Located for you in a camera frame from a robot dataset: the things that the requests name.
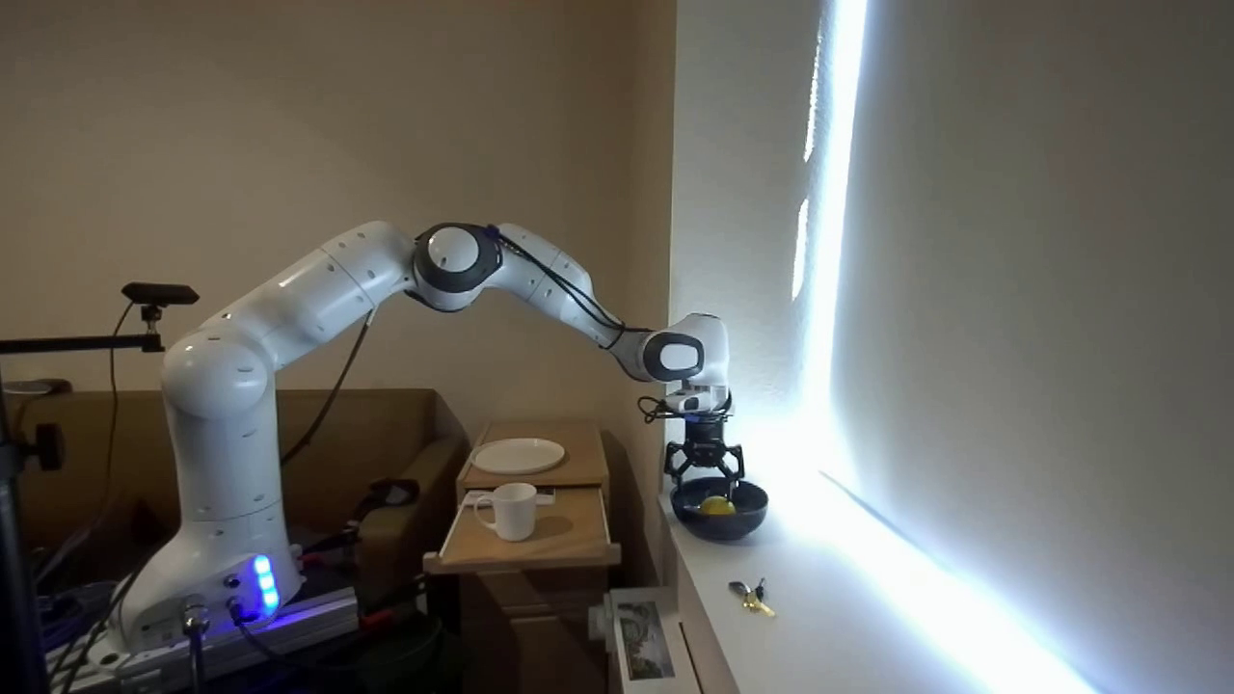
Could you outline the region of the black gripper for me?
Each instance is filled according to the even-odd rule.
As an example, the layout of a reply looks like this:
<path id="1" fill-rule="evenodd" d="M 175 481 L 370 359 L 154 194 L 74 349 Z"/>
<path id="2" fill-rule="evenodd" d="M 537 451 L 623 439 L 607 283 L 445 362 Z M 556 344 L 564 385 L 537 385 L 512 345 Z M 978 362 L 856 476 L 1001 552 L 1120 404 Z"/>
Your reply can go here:
<path id="1" fill-rule="evenodd" d="M 743 481 L 743 448 L 726 439 L 730 413 L 730 398 L 716 404 L 684 399 L 668 409 L 668 416 L 684 422 L 684 435 L 662 451 L 668 489 L 680 489 L 690 469 L 726 476 L 730 494 Z"/>

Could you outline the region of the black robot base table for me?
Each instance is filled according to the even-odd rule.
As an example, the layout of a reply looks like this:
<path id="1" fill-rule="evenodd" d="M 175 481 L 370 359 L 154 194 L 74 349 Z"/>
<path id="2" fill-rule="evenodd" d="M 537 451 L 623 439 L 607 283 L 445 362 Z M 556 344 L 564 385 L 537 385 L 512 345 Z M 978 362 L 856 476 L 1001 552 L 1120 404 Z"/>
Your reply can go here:
<path id="1" fill-rule="evenodd" d="M 101 614 L 47 651 L 51 694 L 209 694 L 239 688 L 379 688 L 436 657 L 438 625 L 411 601 L 361 603 L 355 584 L 272 598 L 269 576 L 239 582 L 218 603 L 175 598 L 145 651 L 119 645 L 119 601 L 136 582 L 116 582 Z"/>

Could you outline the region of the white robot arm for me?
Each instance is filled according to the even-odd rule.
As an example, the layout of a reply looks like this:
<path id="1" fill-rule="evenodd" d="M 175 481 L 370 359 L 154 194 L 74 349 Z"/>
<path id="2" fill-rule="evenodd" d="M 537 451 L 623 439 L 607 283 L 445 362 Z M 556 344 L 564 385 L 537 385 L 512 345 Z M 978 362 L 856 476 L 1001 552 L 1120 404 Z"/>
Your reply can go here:
<path id="1" fill-rule="evenodd" d="M 485 287 L 576 326 L 631 382 L 661 382 L 661 416 L 730 416 L 730 340 L 716 317 L 631 326 L 594 296 L 571 255 L 518 223 L 436 223 L 422 236 L 386 218 L 359 223 L 170 345 L 161 404 L 181 523 L 132 576 L 110 632 L 127 648 L 154 648 L 185 603 L 278 615 L 305 584 L 281 507 L 278 371 L 397 291 L 461 313 Z"/>

